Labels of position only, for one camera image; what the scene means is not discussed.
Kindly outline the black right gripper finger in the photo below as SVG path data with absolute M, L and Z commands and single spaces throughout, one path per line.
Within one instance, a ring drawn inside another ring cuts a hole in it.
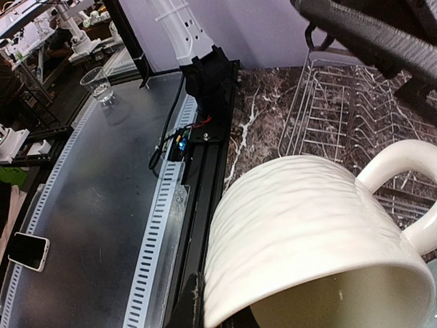
M 165 328 L 203 327 L 203 290 L 203 274 L 190 274 Z

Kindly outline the white ribbed ceramic mug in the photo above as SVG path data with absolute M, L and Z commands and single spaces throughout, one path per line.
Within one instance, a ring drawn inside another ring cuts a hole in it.
M 436 147 L 398 141 L 358 175 L 281 157 L 237 179 L 210 225 L 203 323 L 249 308 L 260 327 L 422 327 L 436 284 L 436 209 L 401 230 L 374 198 L 403 172 L 436 178 Z

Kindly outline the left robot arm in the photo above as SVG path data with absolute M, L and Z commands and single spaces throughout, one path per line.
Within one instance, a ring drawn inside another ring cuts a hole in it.
M 183 157 L 182 184 L 190 191 L 163 325 L 202 327 L 203 268 L 210 223 L 224 187 L 240 63 L 228 60 L 215 45 L 187 1 L 150 4 L 175 51 L 186 93 L 197 103 L 197 122 Z

